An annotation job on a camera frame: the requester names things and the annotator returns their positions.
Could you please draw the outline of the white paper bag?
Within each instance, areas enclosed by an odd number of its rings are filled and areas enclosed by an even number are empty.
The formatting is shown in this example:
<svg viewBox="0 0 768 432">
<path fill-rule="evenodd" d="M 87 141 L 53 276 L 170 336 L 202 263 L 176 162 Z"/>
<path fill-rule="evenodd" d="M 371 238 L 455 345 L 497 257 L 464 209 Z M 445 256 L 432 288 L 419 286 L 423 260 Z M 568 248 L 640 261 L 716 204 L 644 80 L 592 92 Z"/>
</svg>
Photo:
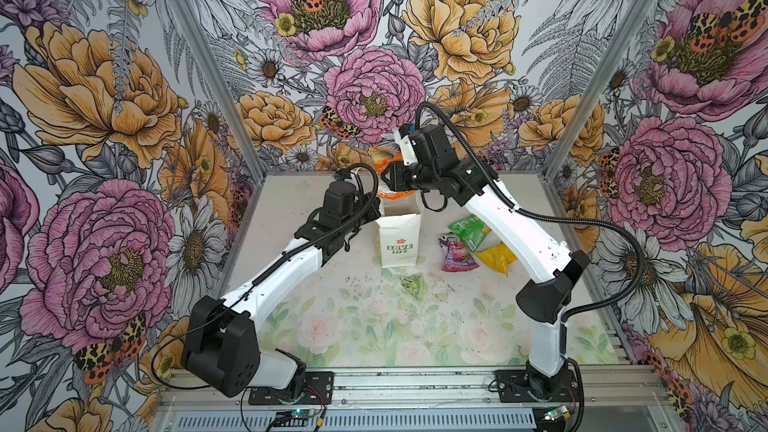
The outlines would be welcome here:
<svg viewBox="0 0 768 432">
<path fill-rule="evenodd" d="M 419 195 L 383 198 L 377 224 L 377 250 L 383 268 L 413 267 L 417 264 L 421 230 Z"/>
</svg>

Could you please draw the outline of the orange snack bag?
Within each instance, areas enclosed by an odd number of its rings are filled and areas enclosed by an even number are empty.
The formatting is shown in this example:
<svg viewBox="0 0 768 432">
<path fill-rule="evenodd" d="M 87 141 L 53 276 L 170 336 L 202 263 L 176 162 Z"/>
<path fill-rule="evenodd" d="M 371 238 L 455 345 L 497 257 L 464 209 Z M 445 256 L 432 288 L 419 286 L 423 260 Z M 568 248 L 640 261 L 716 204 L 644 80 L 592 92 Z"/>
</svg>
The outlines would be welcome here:
<svg viewBox="0 0 768 432">
<path fill-rule="evenodd" d="M 378 175 L 381 175 L 391 162 L 403 161 L 402 154 L 395 150 L 372 146 L 368 149 L 368 153 L 370 157 L 373 159 L 374 168 Z M 414 194 L 414 191 L 405 191 L 405 192 L 392 191 L 382 178 L 379 179 L 377 195 L 382 199 L 394 201 L 394 200 L 403 199 L 413 194 Z"/>
</svg>

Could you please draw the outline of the green snack bag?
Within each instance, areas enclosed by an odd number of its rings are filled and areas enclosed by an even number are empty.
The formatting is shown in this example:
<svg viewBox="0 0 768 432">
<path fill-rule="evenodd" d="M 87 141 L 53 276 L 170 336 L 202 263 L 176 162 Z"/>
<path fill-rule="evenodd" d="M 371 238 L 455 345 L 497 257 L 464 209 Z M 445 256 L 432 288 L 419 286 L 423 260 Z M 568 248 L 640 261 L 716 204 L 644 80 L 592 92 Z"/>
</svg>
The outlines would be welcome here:
<svg viewBox="0 0 768 432">
<path fill-rule="evenodd" d="M 490 233 L 490 228 L 474 215 L 458 220 L 448 228 L 471 252 L 478 250 Z"/>
</svg>

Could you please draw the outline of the purple pink snack bag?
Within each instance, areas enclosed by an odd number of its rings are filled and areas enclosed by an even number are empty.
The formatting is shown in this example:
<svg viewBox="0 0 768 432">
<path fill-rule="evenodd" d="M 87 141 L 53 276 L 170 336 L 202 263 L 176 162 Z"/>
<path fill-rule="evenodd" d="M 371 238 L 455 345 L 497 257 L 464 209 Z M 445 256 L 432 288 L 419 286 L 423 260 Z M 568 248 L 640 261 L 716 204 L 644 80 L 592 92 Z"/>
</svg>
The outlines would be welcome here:
<svg viewBox="0 0 768 432">
<path fill-rule="evenodd" d="M 439 245 L 444 253 L 441 270 L 449 273 L 469 272 L 478 268 L 464 243 L 453 233 L 443 234 Z"/>
</svg>

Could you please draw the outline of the small green candy wrapper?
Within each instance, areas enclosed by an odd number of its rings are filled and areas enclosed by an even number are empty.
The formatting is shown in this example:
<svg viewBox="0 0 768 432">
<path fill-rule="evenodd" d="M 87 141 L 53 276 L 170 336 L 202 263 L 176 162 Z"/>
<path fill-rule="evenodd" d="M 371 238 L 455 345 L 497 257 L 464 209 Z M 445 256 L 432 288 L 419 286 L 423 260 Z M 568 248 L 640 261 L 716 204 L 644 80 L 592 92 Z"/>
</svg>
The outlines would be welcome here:
<svg viewBox="0 0 768 432">
<path fill-rule="evenodd" d="M 404 276 L 400 279 L 400 284 L 405 292 L 416 301 L 423 302 L 426 293 L 426 283 L 424 277 L 420 274 Z"/>
</svg>

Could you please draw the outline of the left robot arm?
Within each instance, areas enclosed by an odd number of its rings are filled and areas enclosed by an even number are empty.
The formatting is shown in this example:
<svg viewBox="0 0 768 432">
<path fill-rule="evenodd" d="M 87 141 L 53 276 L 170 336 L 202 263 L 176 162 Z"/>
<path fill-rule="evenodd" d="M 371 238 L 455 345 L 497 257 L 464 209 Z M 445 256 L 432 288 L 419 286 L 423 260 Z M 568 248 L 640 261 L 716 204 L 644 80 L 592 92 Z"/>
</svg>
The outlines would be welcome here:
<svg viewBox="0 0 768 432">
<path fill-rule="evenodd" d="M 307 385 L 306 364 L 284 351 L 261 349 L 258 332 L 278 305 L 351 239 L 380 216 L 377 184 L 364 188 L 358 174 L 339 172 L 322 205 L 264 269 L 220 298 L 205 296 L 190 313 L 182 367 L 225 396 L 264 391 L 298 400 Z"/>
</svg>

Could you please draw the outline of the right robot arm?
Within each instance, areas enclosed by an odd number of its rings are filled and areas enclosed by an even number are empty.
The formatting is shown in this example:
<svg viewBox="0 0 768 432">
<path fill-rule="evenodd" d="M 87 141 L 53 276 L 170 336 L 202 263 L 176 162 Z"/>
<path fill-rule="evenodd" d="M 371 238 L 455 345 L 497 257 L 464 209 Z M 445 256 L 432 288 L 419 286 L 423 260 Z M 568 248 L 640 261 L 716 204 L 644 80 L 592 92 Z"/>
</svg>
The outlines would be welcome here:
<svg viewBox="0 0 768 432">
<path fill-rule="evenodd" d="M 563 317 L 571 293 L 589 265 L 587 255 L 556 241 L 512 198 L 493 172 L 471 158 L 446 169 L 432 163 L 392 162 L 381 178 L 393 191 L 438 191 L 478 217 L 511 250 L 529 274 L 516 303 L 530 320 L 531 348 L 525 375 L 513 391 L 549 401 L 572 382 L 566 365 L 567 325 Z"/>
</svg>

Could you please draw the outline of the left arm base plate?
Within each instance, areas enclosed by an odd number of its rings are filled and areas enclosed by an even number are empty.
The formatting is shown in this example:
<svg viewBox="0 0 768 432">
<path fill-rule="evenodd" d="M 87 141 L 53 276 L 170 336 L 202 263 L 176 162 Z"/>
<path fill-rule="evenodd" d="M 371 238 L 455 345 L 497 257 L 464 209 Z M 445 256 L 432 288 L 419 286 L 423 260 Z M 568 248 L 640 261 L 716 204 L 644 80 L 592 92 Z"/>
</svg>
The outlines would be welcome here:
<svg viewBox="0 0 768 432">
<path fill-rule="evenodd" d="M 251 406 L 330 405 L 334 382 L 333 372 L 304 372 L 286 389 L 259 387 L 250 390 L 247 402 Z"/>
</svg>

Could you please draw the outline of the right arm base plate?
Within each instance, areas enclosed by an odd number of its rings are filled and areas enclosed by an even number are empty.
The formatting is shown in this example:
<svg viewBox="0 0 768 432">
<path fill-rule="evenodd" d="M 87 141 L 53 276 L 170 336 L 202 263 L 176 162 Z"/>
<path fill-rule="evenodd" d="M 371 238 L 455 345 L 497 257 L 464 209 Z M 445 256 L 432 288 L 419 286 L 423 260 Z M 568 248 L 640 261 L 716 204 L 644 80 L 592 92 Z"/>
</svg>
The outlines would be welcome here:
<svg viewBox="0 0 768 432">
<path fill-rule="evenodd" d="M 495 370 L 493 386 L 502 403 L 571 403 L 582 397 L 580 381 L 567 365 L 553 377 L 532 367 Z"/>
</svg>

